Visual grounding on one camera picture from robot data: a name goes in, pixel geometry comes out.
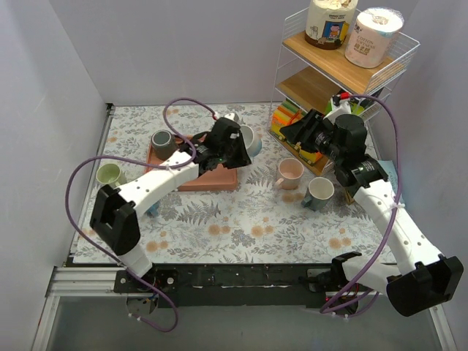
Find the dark grey mug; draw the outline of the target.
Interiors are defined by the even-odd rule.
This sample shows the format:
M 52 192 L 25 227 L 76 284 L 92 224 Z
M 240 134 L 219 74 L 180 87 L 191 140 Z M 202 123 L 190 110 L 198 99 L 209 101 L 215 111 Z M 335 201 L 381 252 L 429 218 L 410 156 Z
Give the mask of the dark grey mug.
M 335 188 L 330 180 L 323 177 L 315 177 L 309 182 L 305 197 L 301 201 L 301 206 L 312 211 L 320 211 L 328 204 L 334 192 Z

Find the blue white gradient mug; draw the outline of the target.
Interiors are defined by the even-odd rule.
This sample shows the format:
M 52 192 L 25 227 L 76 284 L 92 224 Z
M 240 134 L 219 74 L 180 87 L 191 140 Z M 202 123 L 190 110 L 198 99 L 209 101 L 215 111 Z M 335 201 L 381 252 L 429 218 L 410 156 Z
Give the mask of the blue white gradient mug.
M 254 159 L 262 149 L 260 136 L 247 125 L 241 125 L 240 133 L 248 156 Z

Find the green ceramic mug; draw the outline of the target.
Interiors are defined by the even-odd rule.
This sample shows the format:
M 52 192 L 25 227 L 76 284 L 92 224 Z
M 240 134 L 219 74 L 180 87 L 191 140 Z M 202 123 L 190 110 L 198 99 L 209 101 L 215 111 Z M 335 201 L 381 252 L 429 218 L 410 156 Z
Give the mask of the green ceramic mug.
M 115 163 L 107 163 L 100 166 L 96 173 L 96 180 L 101 185 L 109 185 L 113 188 L 127 183 L 124 171 Z

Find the pink mug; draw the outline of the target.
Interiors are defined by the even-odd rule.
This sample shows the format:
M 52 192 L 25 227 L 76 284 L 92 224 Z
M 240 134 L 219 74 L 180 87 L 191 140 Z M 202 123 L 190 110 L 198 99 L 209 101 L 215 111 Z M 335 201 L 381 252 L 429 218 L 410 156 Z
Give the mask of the pink mug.
M 304 174 L 303 164 L 296 158 L 283 159 L 277 168 L 277 180 L 273 187 L 275 189 L 294 190 L 297 189 Z

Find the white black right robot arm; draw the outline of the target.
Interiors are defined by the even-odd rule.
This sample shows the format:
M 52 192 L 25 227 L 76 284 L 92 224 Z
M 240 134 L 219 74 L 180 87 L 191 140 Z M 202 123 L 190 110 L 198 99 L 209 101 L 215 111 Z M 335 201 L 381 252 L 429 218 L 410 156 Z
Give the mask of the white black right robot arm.
M 288 143 L 333 161 L 338 182 L 382 234 L 372 257 L 351 252 L 333 258 L 329 277 L 336 289 L 344 293 L 361 284 L 388 297 L 405 317 L 453 298 L 464 266 L 441 253 L 414 223 L 387 173 L 366 153 L 367 130 L 359 116 L 342 114 L 331 121 L 309 111 L 280 132 Z

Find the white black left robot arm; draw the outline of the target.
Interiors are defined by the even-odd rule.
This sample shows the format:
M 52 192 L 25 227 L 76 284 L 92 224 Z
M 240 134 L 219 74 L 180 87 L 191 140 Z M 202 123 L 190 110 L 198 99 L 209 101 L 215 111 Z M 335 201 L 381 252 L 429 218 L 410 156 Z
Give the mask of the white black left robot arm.
M 217 119 L 203 141 L 190 142 L 156 169 L 116 188 L 105 185 L 97 193 L 90 226 L 132 271 L 130 283 L 142 293 L 154 287 L 156 276 L 140 245 L 138 219 L 164 196 L 219 165 L 235 169 L 251 164 L 241 126 L 231 119 Z

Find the blue butterfly mug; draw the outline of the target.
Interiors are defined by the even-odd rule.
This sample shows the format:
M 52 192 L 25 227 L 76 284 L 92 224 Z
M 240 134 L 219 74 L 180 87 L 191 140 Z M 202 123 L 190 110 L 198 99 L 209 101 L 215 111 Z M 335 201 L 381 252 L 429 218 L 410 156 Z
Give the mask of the blue butterfly mug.
M 156 202 L 154 203 L 147 211 L 146 211 L 146 214 L 148 216 L 152 216 L 152 217 L 155 217 L 155 216 L 158 216 L 158 210 L 159 210 L 159 206 L 160 206 L 160 202 Z

